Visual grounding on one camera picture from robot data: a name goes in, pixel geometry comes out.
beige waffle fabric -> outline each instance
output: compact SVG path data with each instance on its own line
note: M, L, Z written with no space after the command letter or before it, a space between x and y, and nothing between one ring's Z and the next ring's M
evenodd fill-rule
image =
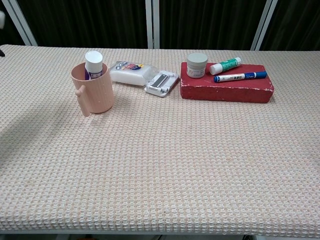
M264 65L267 104L113 83L86 118L70 71L89 49L1 49L0 231L320 237L320 52L200 51ZM175 73L194 52L97 50Z

black curtain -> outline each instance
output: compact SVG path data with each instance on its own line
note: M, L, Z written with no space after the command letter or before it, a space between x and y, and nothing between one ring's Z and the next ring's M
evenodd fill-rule
M18 0L39 46L148 48L144 0Z
M278 0L260 50L319 51L320 0Z
M160 48L250 50L266 0L159 0Z
M0 1L0 11L4 12L5 14L4 28L0 29L0 45L25 45L2 1Z

